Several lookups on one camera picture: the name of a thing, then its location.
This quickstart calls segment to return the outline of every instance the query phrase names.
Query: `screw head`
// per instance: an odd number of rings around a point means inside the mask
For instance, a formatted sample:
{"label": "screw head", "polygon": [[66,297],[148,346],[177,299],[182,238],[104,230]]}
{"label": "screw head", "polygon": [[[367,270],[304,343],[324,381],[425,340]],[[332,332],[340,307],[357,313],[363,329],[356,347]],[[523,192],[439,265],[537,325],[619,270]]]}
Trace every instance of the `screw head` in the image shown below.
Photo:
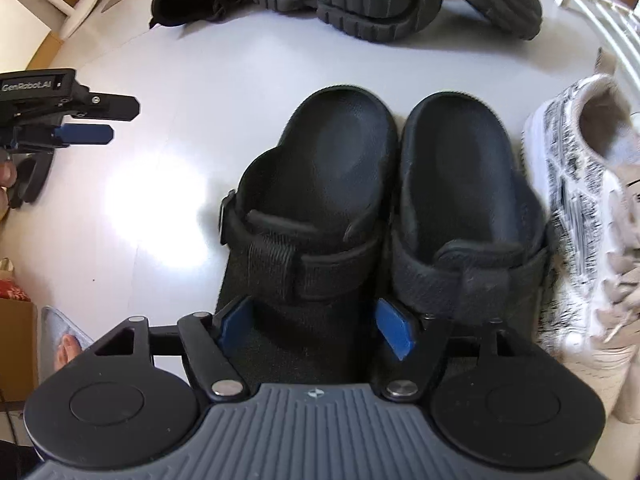
{"label": "screw head", "polygon": [[312,388],[306,394],[312,399],[319,399],[324,395],[324,390],[321,390],[320,388]]}
{"label": "screw head", "polygon": [[398,379],[397,381],[391,381],[386,386],[386,392],[391,397],[411,397],[418,393],[418,386],[413,381]]}
{"label": "screw head", "polygon": [[213,383],[211,390],[220,397],[231,397],[241,394],[244,386],[233,379],[222,379]]}

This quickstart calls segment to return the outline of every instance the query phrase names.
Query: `white rack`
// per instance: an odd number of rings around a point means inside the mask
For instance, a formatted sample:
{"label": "white rack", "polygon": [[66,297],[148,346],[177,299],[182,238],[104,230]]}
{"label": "white rack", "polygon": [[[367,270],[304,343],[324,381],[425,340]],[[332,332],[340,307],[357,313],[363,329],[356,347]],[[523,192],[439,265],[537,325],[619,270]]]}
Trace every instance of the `white rack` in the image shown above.
{"label": "white rack", "polygon": [[612,0],[556,0],[560,7],[571,2],[603,35],[640,93],[640,4],[631,10]]}

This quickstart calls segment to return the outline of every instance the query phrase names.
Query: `cardboard box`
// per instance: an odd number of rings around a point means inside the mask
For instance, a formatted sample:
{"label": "cardboard box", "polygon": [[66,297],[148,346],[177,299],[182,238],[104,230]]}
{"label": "cardboard box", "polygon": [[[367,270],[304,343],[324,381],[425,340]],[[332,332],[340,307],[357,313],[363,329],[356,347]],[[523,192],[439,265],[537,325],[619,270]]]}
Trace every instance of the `cardboard box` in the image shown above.
{"label": "cardboard box", "polygon": [[37,386],[36,321],[30,301],[0,299],[0,388],[8,402],[26,400]]}

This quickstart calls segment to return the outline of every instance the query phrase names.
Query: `white knit sneaker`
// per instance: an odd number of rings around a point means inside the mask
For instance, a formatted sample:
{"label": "white knit sneaker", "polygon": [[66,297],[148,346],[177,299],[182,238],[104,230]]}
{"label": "white knit sneaker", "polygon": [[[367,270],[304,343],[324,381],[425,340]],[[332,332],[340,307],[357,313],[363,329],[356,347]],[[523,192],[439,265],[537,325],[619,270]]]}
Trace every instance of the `white knit sneaker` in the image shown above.
{"label": "white knit sneaker", "polygon": [[[636,132],[640,132],[640,114],[633,114],[631,121]],[[622,422],[640,424],[640,351],[636,351],[636,355],[631,361],[626,381],[622,386],[613,412],[616,418]]]}
{"label": "white knit sneaker", "polygon": [[556,235],[542,348],[613,409],[640,341],[640,137],[612,76],[578,81],[527,120],[523,164]]}

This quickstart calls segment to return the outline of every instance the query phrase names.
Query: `glossy tile floor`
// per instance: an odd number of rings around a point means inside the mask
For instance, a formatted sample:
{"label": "glossy tile floor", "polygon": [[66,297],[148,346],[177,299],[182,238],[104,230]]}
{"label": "glossy tile floor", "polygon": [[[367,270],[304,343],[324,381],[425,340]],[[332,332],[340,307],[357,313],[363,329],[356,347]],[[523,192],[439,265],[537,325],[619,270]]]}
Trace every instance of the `glossy tile floor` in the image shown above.
{"label": "glossy tile floor", "polygon": [[[8,218],[0,253],[36,304],[93,338],[132,314],[172,324],[213,310],[226,261],[218,204],[299,103],[354,84],[402,124],[427,95],[459,90],[492,107],[516,144],[530,112],[593,71],[600,46],[585,19],[541,1],[543,29],[528,43],[446,0],[426,30],[393,45],[355,40],[312,14],[251,8],[222,24],[148,30],[150,0],[99,7],[54,65],[78,69],[94,91],[134,95],[142,113],[114,123],[108,146],[59,150],[38,203]],[[640,425],[612,421],[606,435],[594,463],[632,478]]]}

